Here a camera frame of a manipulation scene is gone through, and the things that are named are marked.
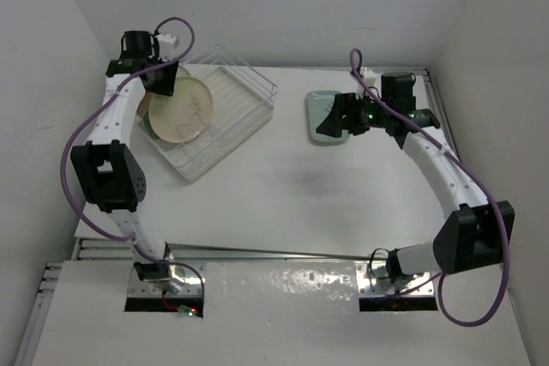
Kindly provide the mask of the green and cream round plate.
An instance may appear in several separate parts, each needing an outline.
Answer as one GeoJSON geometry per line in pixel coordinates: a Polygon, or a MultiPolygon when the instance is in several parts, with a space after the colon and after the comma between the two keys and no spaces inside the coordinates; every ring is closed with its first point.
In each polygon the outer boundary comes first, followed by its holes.
{"type": "Polygon", "coordinates": [[[175,81],[173,95],[156,95],[148,107],[153,132],[163,141],[185,143],[199,136],[214,114],[214,101],[206,84],[193,76],[175,81]]]}

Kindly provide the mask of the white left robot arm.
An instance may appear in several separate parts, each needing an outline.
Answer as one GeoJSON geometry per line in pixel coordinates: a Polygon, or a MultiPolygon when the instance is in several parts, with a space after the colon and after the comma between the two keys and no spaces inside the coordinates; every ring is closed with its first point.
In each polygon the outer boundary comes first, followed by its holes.
{"type": "Polygon", "coordinates": [[[146,94],[173,94],[177,45],[178,38],[171,34],[125,32],[119,57],[107,67],[104,109],[94,117],[85,142],[69,153],[87,202],[104,213],[118,227],[121,240],[130,244],[137,278],[157,287],[174,279],[165,263],[170,250],[140,221],[138,206],[147,182],[130,151],[130,137],[146,94]]]}

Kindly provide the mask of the pink and cream round plate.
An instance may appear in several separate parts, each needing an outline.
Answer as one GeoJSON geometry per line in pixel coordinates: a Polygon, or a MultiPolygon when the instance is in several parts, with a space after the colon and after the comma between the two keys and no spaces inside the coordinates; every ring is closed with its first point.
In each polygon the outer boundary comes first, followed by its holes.
{"type": "MultiPolygon", "coordinates": [[[[190,75],[190,72],[185,67],[179,65],[176,73],[176,78],[178,79],[180,77],[188,76],[188,75],[190,75]]],[[[148,111],[148,107],[151,103],[153,96],[154,96],[154,93],[152,92],[145,93],[143,99],[141,100],[140,104],[137,107],[137,110],[136,110],[137,116],[144,117],[144,115],[148,111]]]]}

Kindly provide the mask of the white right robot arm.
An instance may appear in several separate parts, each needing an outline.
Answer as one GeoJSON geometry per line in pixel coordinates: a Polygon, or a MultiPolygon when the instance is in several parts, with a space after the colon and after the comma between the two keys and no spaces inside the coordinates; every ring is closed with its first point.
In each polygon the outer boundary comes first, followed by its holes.
{"type": "Polygon", "coordinates": [[[508,201],[490,205],[481,187],[452,159],[434,113],[417,108],[414,84],[411,74],[389,73],[382,76],[376,98],[336,93],[316,128],[332,138],[383,129],[418,166],[438,199],[445,222],[433,240],[388,253],[386,277],[393,283],[424,272],[455,274],[504,262],[501,237],[511,235],[515,217],[508,201]]]}

